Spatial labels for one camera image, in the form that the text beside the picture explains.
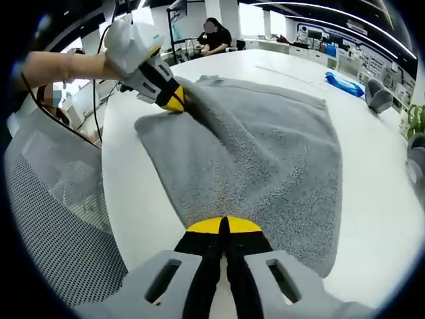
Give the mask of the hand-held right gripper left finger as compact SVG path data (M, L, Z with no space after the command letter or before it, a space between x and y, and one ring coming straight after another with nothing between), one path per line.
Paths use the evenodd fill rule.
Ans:
M118 292L118 318L208 318L220 279L226 218L191 225L174 250L129 272Z

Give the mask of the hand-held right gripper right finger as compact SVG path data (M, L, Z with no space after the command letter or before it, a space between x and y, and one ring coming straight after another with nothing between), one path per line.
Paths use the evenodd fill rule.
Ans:
M257 224L226 217L224 242L239 318L332 316L332 299L320 276L287 252L272 250Z

